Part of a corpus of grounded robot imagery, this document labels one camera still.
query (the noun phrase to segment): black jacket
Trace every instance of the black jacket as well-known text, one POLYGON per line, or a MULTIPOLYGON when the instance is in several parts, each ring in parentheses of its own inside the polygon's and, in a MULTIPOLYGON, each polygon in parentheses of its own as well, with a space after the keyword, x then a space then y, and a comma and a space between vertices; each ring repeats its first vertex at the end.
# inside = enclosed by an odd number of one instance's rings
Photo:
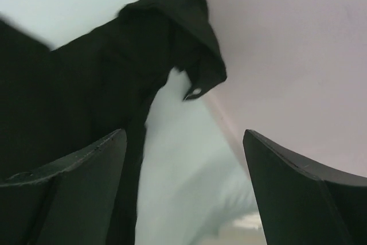
POLYGON ((53 51, 0 21, 0 61, 3 179, 126 129, 110 244, 126 240, 122 227, 133 240, 145 121, 171 69, 192 82, 185 99, 227 78, 206 0, 140 0, 53 51))

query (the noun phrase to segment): hanging coat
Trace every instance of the hanging coat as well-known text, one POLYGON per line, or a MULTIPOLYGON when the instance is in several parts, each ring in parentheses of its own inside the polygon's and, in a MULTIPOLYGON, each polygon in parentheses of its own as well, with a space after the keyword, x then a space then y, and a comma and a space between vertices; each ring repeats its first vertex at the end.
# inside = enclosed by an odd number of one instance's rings
POLYGON ((0 20, 0 177, 125 129, 127 151, 107 243, 134 244, 145 121, 174 67, 192 83, 185 100, 227 78, 206 0, 139 0, 53 51, 0 20))

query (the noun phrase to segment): black cloth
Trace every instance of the black cloth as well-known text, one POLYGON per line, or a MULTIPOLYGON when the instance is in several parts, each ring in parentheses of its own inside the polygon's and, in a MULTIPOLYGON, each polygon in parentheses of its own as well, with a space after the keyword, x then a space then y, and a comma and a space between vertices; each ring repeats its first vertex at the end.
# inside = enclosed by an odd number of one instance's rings
POLYGON ((115 130, 36 170, 0 180, 0 217, 6 222, 0 244, 104 244, 126 144, 125 131, 115 130))
POLYGON ((206 0, 139 0, 53 51, 0 21, 0 59, 0 177, 125 129, 107 243, 134 244, 145 121, 156 93, 174 67, 192 82, 186 100, 227 78, 206 0))

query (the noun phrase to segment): metal grommet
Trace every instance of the metal grommet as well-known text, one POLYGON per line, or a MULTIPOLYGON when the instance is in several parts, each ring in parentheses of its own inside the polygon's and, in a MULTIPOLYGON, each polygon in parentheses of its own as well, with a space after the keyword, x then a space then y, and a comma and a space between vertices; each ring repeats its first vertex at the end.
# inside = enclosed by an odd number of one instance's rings
POLYGON ((201 88, 195 88, 192 95, 198 95, 201 93, 201 88))

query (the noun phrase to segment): wall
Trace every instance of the wall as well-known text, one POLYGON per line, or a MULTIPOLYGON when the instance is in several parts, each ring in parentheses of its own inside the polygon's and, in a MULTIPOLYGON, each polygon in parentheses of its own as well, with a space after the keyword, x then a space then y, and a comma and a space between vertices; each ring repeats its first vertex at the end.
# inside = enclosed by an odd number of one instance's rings
POLYGON ((367 0, 208 2, 229 76, 209 101, 232 146, 255 129, 367 176, 367 0))

